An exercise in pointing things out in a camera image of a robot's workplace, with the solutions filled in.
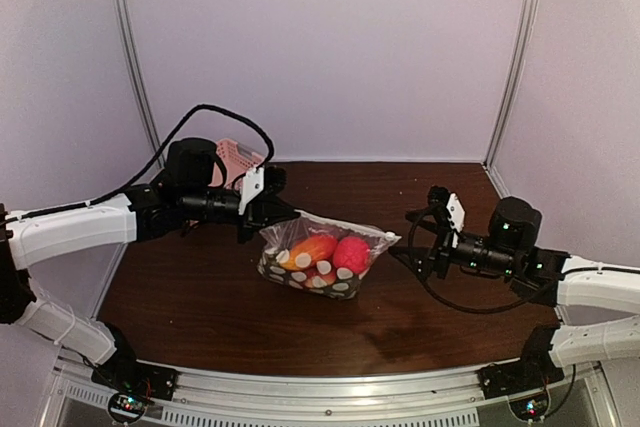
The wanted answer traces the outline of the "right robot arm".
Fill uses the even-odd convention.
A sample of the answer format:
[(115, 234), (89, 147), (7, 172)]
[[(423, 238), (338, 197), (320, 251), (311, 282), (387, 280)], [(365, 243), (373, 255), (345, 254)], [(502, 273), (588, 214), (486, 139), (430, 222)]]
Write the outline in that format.
[[(457, 195), (434, 186), (421, 210), (406, 213), (407, 243), (390, 248), (438, 303), (475, 315), (505, 313), (525, 304), (551, 308), (593, 307), (624, 313), (624, 318), (595, 324), (535, 328), (512, 377), (519, 387), (535, 387), (547, 375), (576, 364), (635, 358), (639, 355), (639, 270), (592, 261), (566, 251), (537, 246), (542, 214), (517, 197), (496, 204), (488, 232), (464, 231), (465, 211)], [(468, 307), (438, 294), (431, 277), (445, 279), (450, 267), (463, 274), (503, 280), (516, 301), (496, 307)]]

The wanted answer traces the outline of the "red fake fruit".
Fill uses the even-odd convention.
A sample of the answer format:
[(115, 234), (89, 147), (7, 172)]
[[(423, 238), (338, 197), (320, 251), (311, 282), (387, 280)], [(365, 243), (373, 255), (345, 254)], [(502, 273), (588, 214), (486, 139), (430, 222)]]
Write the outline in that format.
[(359, 276), (370, 267), (370, 253), (371, 249), (363, 239), (344, 237), (336, 246), (332, 265), (340, 278)]

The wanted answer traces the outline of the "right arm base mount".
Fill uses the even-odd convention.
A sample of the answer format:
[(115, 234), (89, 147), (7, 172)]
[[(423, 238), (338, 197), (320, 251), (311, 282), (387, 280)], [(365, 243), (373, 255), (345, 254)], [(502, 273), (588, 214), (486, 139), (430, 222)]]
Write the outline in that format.
[(538, 361), (515, 360), (489, 364), (477, 371), (486, 400), (505, 397), (509, 411), (521, 422), (541, 422), (551, 413), (551, 384), (565, 378), (564, 371)]

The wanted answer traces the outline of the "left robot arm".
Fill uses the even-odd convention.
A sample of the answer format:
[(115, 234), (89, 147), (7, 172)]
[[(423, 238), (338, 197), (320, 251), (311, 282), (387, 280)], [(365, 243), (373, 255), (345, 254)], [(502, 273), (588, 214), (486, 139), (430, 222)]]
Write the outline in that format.
[(76, 314), (31, 281), (31, 265), (103, 245), (155, 240), (190, 222), (236, 227), (239, 242), (299, 212), (278, 194), (279, 168), (252, 167), (239, 192), (213, 182), (227, 172), (214, 142), (186, 138), (169, 147), (164, 169), (149, 184), (126, 187), (104, 201), (59, 206), (42, 213), (1, 214), (1, 321), (24, 326), (73, 350), (123, 391), (137, 389), (144, 371), (114, 326)]

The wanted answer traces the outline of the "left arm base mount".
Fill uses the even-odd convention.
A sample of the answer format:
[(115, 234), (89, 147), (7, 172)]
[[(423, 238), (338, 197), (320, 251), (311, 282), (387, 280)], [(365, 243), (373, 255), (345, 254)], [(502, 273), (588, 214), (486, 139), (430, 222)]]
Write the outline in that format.
[(96, 366), (89, 363), (93, 383), (113, 390), (106, 411), (118, 425), (131, 425), (162, 410), (160, 401), (171, 401), (177, 387), (178, 371), (144, 362), (132, 369)]

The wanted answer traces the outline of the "clear zip top bag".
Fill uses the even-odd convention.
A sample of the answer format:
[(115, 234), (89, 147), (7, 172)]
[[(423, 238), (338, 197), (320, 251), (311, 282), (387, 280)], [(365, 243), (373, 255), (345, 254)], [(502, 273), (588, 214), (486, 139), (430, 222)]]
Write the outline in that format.
[(374, 226), (320, 217), (298, 218), (261, 231), (257, 270), (266, 280), (336, 300), (357, 296), (380, 255), (401, 237)]

